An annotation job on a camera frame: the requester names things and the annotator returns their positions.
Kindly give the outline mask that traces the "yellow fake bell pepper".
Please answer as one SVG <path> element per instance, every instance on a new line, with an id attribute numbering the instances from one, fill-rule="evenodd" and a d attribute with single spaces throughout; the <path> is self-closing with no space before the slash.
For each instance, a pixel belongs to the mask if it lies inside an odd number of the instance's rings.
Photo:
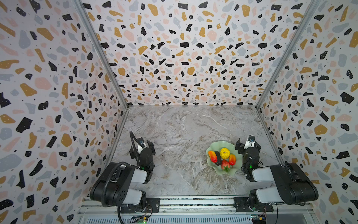
<path id="1" fill-rule="evenodd" d="M 220 150 L 220 157 L 222 160 L 228 159 L 230 157 L 230 154 L 230 150 L 225 147 Z"/>

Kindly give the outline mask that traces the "red fake strawberry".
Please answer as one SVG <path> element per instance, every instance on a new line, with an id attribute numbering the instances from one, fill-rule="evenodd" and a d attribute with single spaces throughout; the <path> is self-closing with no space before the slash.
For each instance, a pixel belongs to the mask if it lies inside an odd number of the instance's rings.
<path id="1" fill-rule="evenodd" d="M 229 172 L 230 171 L 229 162 L 227 160 L 222 160 L 221 168 L 223 171 Z"/>

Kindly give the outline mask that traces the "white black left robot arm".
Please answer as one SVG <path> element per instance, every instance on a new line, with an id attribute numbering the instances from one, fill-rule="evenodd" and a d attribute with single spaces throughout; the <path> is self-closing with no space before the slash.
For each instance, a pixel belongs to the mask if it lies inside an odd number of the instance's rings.
<path id="1" fill-rule="evenodd" d="M 100 202 L 103 207 L 127 206 L 137 211 L 146 208 L 146 193 L 131 189 L 130 185 L 147 184 L 150 181 L 155 168 L 153 156 L 156 152 L 150 141 L 138 145 L 138 151 L 138 165 L 111 162 L 106 167 L 90 191 L 91 200 Z"/>

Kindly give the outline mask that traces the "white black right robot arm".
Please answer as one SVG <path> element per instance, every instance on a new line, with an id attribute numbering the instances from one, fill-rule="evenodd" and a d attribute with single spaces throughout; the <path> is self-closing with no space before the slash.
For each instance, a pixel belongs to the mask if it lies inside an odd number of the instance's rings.
<path id="1" fill-rule="evenodd" d="M 273 186 L 250 191 L 240 206 L 262 211 L 272 204 L 305 205 L 319 197 L 317 188 L 296 163 L 260 167 L 261 146 L 250 135 L 245 143 L 237 141 L 235 150 L 242 155 L 241 170 L 250 182 L 271 182 Z"/>

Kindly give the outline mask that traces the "dark fake avocado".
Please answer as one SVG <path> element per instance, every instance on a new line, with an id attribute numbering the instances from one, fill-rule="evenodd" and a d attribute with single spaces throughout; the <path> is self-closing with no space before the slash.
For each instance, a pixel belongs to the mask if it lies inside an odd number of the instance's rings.
<path id="1" fill-rule="evenodd" d="M 220 152 L 218 151 L 215 151 L 215 155 L 216 155 L 216 162 L 215 162 L 215 165 L 217 166 L 221 166 L 222 164 L 222 158 L 221 158 L 221 155 L 220 155 Z"/>

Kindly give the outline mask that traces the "red yellow fake mango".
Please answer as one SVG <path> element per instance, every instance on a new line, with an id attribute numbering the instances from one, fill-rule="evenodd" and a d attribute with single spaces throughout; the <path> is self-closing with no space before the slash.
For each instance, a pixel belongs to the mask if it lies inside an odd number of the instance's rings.
<path id="1" fill-rule="evenodd" d="M 217 163 L 218 157 L 214 151 L 208 151 L 208 156 L 212 163 Z"/>
<path id="2" fill-rule="evenodd" d="M 236 164 L 236 156 L 234 154 L 230 154 L 228 162 L 229 162 L 230 166 L 235 166 L 235 164 Z"/>

